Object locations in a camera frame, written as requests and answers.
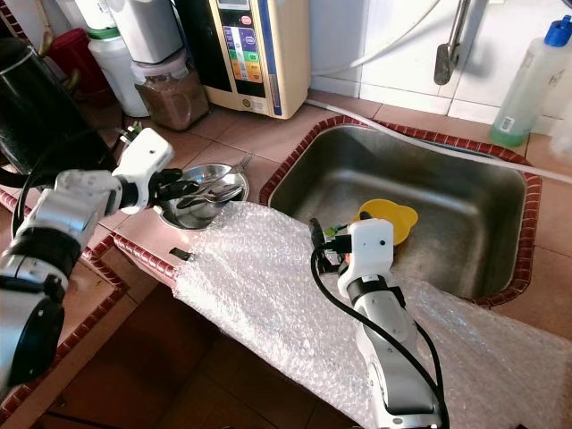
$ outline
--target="dish soap bottle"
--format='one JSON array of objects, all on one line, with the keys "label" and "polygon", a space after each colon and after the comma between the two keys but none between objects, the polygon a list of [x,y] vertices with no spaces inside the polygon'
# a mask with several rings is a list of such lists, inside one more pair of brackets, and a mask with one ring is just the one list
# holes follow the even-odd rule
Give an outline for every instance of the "dish soap bottle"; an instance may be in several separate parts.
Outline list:
[{"label": "dish soap bottle", "polygon": [[572,36],[570,15],[552,23],[546,37],[528,47],[517,77],[497,114],[491,140],[505,147],[523,144],[541,114],[543,102],[564,74],[570,50],[564,49]]}]

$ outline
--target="black kettle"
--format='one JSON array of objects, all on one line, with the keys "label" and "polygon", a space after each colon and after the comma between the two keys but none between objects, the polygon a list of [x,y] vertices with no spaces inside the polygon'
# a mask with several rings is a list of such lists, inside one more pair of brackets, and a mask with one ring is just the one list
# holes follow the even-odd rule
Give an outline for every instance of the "black kettle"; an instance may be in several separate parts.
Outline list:
[{"label": "black kettle", "polygon": [[63,170],[116,167],[66,89],[19,38],[0,38],[0,151],[20,171],[0,168],[0,184],[13,188],[23,186],[40,158],[44,184]]}]

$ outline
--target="bubble wrap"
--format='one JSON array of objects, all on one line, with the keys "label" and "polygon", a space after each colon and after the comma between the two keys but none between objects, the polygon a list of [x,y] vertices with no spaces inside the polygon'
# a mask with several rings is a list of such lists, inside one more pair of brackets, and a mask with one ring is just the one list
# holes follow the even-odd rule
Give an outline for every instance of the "bubble wrap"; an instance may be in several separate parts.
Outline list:
[{"label": "bubble wrap", "polygon": [[[315,286],[305,224],[230,203],[193,242],[173,294],[292,380],[374,429],[355,321]],[[335,277],[323,277],[334,291]],[[572,343],[420,281],[399,285],[439,351],[452,429],[572,427]],[[419,340],[425,367],[432,363]]]}]

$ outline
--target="stainless steel sink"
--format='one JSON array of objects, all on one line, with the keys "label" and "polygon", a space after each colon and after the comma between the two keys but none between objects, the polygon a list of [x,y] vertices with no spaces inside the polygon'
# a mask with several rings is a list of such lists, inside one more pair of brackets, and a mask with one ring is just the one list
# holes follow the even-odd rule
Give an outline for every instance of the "stainless steel sink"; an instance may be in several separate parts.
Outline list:
[{"label": "stainless steel sink", "polygon": [[393,271],[477,299],[510,282],[525,197],[518,172],[348,125],[317,136],[268,205],[304,223],[316,217],[324,228],[347,223],[370,199],[411,206],[419,222],[397,247]]}]

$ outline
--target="robotic arm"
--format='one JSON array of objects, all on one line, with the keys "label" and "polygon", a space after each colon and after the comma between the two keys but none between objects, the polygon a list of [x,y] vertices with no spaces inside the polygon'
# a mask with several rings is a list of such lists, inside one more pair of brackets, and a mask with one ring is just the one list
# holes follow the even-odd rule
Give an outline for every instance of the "robotic arm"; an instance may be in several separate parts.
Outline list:
[{"label": "robotic arm", "polygon": [[113,173],[61,172],[54,189],[43,191],[0,259],[0,400],[54,360],[68,279],[97,223],[177,197],[168,187],[181,171],[164,170],[171,158],[171,146],[144,129]]},{"label": "robotic arm", "polygon": [[[362,220],[349,226],[349,235],[338,236],[334,241],[324,242],[319,237],[321,229],[316,219],[310,221],[312,239],[317,257],[317,269],[321,273],[338,272],[338,290],[349,299],[353,310],[368,321],[387,332],[409,354],[408,358],[370,327],[357,325],[357,348],[367,368],[370,386],[371,408],[378,429],[437,428],[447,424],[444,402],[440,402],[434,391],[411,364],[411,358],[420,361],[417,351],[417,325],[405,309],[405,299],[398,287],[388,287],[386,278],[390,275],[393,262],[393,225],[380,219],[371,219],[366,213]],[[345,256],[340,266],[332,266],[320,248],[334,249]],[[326,297],[329,292],[317,277],[316,282]],[[331,294],[336,307],[344,304]]]}]

